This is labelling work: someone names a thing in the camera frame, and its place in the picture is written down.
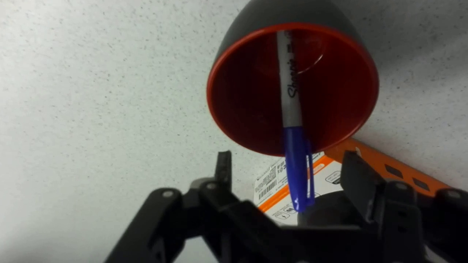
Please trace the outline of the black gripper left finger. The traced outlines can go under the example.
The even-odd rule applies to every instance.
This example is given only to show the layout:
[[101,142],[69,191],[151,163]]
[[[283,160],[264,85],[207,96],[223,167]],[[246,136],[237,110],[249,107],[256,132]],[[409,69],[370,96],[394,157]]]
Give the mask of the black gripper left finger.
[[252,202],[232,192],[232,153],[220,153],[213,177],[186,193],[154,191],[104,263],[175,263],[186,242],[202,239],[220,263],[300,263],[302,246]]

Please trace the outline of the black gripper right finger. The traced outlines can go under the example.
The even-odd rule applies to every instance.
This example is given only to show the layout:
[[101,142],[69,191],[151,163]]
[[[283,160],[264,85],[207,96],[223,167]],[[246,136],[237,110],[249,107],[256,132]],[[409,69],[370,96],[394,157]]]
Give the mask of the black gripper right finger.
[[385,263],[429,263],[428,249],[448,263],[468,263],[468,193],[419,195],[404,182],[385,180],[359,154],[346,153],[341,186],[360,217],[376,229]]

